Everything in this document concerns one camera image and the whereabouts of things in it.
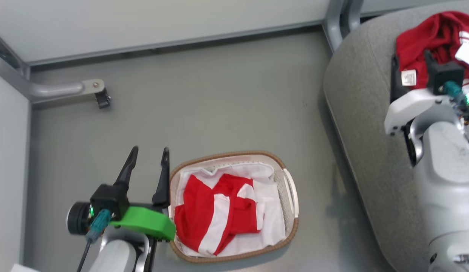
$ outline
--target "clothing tag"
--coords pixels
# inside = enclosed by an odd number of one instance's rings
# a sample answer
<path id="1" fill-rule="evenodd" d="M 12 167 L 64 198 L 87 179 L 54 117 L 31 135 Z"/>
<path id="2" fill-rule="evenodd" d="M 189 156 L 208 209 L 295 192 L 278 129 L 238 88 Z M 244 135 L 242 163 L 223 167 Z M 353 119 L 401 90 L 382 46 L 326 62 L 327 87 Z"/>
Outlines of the clothing tag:
<path id="1" fill-rule="evenodd" d="M 416 86 L 416 70 L 401 72 L 402 86 Z"/>

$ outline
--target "gray fabric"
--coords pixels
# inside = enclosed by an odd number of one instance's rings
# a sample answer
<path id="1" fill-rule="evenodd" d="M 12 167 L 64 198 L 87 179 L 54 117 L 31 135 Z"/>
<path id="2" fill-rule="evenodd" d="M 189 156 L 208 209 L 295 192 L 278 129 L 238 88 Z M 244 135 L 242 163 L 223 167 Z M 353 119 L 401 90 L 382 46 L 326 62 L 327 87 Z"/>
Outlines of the gray fabric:
<path id="1" fill-rule="evenodd" d="M 381 250 L 398 272 L 429 262 L 413 174 L 402 136 L 384 134 L 395 39 L 437 12 L 469 13 L 469 1 L 403 10 L 372 19 L 333 55 L 324 91 Z"/>

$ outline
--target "red garment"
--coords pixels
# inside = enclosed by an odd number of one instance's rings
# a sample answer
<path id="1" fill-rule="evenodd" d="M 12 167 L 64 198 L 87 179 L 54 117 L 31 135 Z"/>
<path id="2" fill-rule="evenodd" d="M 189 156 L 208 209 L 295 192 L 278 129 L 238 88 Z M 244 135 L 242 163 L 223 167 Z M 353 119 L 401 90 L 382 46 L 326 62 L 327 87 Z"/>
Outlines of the red garment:
<path id="1" fill-rule="evenodd" d="M 457 11 L 435 14 L 419 26 L 400 34 L 396 40 L 396 54 L 401 71 L 416 70 L 416 86 L 411 89 L 426 88 L 428 81 L 424 50 L 428 49 L 439 64 L 456 61 L 464 67 L 464 77 L 469 79 L 469 66 L 457 60 L 454 55 L 465 39 L 463 32 L 469 33 L 469 15 Z"/>
<path id="2" fill-rule="evenodd" d="M 194 175 L 175 208 L 177 236 L 189 248 L 219 254 L 236 234 L 258 233 L 253 180 L 224 174 L 214 188 Z"/>

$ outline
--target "brown woven basket rim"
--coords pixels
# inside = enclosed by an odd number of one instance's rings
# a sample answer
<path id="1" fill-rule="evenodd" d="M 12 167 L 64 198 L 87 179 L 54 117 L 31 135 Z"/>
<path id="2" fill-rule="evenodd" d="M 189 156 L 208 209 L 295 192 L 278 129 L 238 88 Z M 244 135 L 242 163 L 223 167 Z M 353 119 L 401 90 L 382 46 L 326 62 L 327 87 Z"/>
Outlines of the brown woven basket rim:
<path id="1" fill-rule="evenodd" d="M 228 153 L 219 153 L 216 155 L 211 155 L 211 156 L 205 156 L 202 158 L 198 159 L 193 159 L 187 162 L 184 162 L 183 164 L 177 166 L 170 174 L 170 181 L 172 181 L 172 178 L 174 175 L 179 172 L 182 168 L 187 167 L 189 165 L 196 164 L 198 162 L 204 162 L 204 161 L 209 161 L 209 160 L 215 160 L 219 158 L 225 158 L 225 157 L 233 157 L 233 156 L 243 156 L 243 155 L 264 155 L 267 157 L 272 158 L 277 162 L 278 165 L 281 166 L 282 169 L 285 169 L 285 164 L 279 159 L 276 155 L 269 153 L 267 151 L 262 151 L 262 150 L 253 150 L 253 151 L 239 151 L 239 152 L 228 152 Z M 233 260 L 241 260 L 244 258 L 251 258 L 255 257 L 258 255 L 262 255 L 277 249 L 280 249 L 287 244 L 291 242 L 293 237 L 295 237 L 296 231 L 298 230 L 298 218 L 295 218 L 293 220 L 293 228 L 291 229 L 290 234 L 284 239 L 283 241 L 277 243 L 274 246 L 267 246 L 264 249 L 248 252 L 248 253 L 243 253 L 243 254 L 238 254 L 238 255 L 232 255 L 232 256 L 226 256 L 226 257 L 190 257 L 188 255 L 185 255 L 179 248 L 177 248 L 176 244 L 174 241 L 170 241 L 170 246 L 172 247 L 172 250 L 179 256 L 181 259 L 192 262 L 192 263 L 217 263 L 217 262 L 226 262 L 226 261 L 233 261 Z"/>

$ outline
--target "red and white clothing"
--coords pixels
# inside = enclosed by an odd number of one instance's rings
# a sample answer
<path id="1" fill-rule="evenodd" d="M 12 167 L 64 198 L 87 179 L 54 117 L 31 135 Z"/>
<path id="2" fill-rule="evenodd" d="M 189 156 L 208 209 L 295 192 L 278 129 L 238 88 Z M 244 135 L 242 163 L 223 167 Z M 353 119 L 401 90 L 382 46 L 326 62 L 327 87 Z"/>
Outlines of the red and white clothing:
<path id="1" fill-rule="evenodd" d="M 174 220 L 186 255 L 229 256 L 285 238 L 274 170 L 236 164 L 181 172 Z"/>
<path id="2" fill-rule="evenodd" d="M 461 64 L 465 69 L 464 77 L 469 80 L 469 15 L 441 12 L 397 37 L 396 53 L 401 71 L 416 70 L 416 85 L 411 89 L 426 88 L 428 73 L 424 50 L 430 50 L 439 64 L 452 60 Z"/>

